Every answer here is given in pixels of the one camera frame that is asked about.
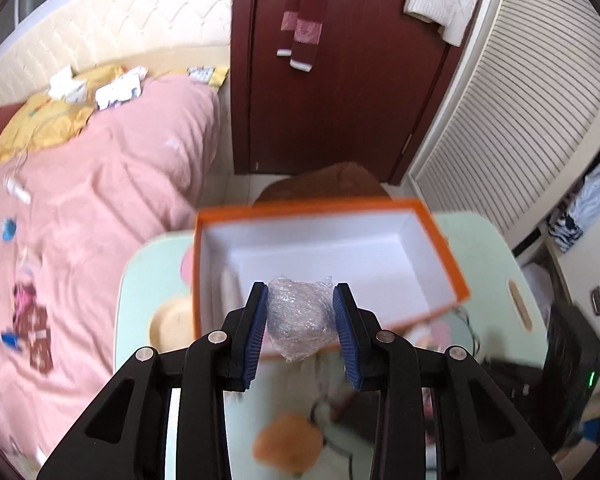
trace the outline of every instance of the headboard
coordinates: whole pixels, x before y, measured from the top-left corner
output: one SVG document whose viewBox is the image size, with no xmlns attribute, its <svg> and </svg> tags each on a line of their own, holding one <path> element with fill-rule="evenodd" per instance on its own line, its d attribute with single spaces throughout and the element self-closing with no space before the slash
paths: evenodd
<svg viewBox="0 0 600 480">
<path fill-rule="evenodd" d="M 152 72 L 229 64 L 231 0 L 73 0 L 0 56 L 0 105 L 46 87 L 63 66 L 112 60 Z"/>
</svg>

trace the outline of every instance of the door handle plate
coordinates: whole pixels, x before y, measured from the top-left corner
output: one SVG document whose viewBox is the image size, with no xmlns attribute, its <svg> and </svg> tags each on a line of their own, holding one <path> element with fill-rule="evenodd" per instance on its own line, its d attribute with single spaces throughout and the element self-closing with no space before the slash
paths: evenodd
<svg viewBox="0 0 600 480">
<path fill-rule="evenodd" d="M 600 316 L 600 286 L 591 291 L 591 306 L 593 307 L 593 313 Z"/>
</svg>

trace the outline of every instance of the clear plastic wrap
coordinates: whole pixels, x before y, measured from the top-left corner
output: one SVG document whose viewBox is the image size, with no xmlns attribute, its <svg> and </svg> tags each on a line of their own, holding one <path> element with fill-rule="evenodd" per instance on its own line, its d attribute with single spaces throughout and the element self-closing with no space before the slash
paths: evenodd
<svg viewBox="0 0 600 480">
<path fill-rule="evenodd" d="M 309 357 L 338 338 L 332 298 L 330 279 L 269 282 L 267 331 L 273 348 L 288 362 Z"/>
</svg>

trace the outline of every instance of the white slatted panel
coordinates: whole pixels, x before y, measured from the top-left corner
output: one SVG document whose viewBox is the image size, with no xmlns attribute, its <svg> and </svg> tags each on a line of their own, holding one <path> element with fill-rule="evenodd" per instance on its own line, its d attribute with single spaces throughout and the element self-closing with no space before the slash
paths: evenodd
<svg viewBox="0 0 600 480">
<path fill-rule="evenodd" d="M 503 0 L 416 183 L 432 210 L 475 211 L 506 234 L 556 179 L 599 109 L 600 17 L 589 1 Z"/>
</svg>

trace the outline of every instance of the dark red door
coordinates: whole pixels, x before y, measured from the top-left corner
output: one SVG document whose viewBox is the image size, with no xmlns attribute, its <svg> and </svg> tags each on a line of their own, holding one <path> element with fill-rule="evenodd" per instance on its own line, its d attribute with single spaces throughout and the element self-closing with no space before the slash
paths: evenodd
<svg viewBox="0 0 600 480">
<path fill-rule="evenodd" d="M 355 160 L 394 172 L 445 57 L 435 24 L 405 0 L 328 0 L 310 73 L 276 56 L 285 0 L 256 0 L 250 170 L 296 174 Z"/>
</svg>

